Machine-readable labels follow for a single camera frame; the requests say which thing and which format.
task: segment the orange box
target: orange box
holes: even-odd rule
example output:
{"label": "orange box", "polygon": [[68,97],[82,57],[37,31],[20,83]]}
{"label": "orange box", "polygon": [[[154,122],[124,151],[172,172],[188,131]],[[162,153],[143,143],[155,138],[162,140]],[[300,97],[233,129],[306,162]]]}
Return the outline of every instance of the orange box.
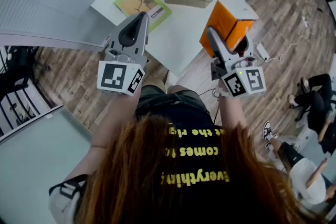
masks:
{"label": "orange box", "polygon": [[217,30],[228,50],[235,51],[251,26],[259,19],[244,0],[226,0],[225,5],[226,7],[217,1],[199,40],[199,43],[212,58],[215,57],[215,54],[206,34],[209,26],[213,26]]}

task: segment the black and white square marker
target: black and white square marker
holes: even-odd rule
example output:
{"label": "black and white square marker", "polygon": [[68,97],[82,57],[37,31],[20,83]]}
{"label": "black and white square marker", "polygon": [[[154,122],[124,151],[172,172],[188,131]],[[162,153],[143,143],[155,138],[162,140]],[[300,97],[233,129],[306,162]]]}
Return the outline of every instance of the black and white square marker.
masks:
{"label": "black and white square marker", "polygon": [[228,89],[233,97],[246,93],[243,84],[241,83],[239,76],[236,73],[233,73],[231,76],[228,76],[224,80],[228,85]]}
{"label": "black and white square marker", "polygon": [[126,66],[107,63],[105,65],[101,86],[122,89],[126,73]]}
{"label": "black and white square marker", "polygon": [[246,70],[246,75],[251,91],[262,90],[264,88],[259,69]]}
{"label": "black and white square marker", "polygon": [[129,85],[128,87],[128,91],[131,92],[131,93],[134,93],[136,88],[138,87],[141,79],[143,77],[143,73],[141,72],[140,69],[138,69],[138,71],[136,72],[131,84]]}

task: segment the white power adapter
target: white power adapter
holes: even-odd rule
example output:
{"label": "white power adapter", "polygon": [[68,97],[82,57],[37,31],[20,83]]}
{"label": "white power adapter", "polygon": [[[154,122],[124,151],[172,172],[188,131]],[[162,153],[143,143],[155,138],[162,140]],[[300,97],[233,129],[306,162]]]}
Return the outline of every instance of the white power adapter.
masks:
{"label": "white power adapter", "polygon": [[263,61],[267,61],[269,59],[269,54],[267,53],[267,51],[265,50],[265,48],[263,47],[261,43],[258,44],[256,49],[259,52],[259,55],[261,56]]}

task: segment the green book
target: green book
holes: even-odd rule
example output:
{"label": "green book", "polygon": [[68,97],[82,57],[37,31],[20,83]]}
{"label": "green book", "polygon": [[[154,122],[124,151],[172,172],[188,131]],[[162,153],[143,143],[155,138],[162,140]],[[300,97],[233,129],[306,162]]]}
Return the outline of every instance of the green book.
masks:
{"label": "green book", "polygon": [[172,11],[161,0],[116,0],[116,6],[126,16],[146,12],[149,16],[149,31],[168,18]]}

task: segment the white marker cube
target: white marker cube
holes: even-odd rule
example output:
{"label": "white marker cube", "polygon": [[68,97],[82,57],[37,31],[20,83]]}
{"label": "white marker cube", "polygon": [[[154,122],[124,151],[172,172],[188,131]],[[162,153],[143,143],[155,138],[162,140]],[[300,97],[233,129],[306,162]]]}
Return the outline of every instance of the white marker cube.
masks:
{"label": "white marker cube", "polygon": [[137,63],[99,61],[97,88],[133,96],[144,75]]}
{"label": "white marker cube", "polygon": [[222,80],[233,98],[266,91],[262,67],[236,68],[223,76]]}

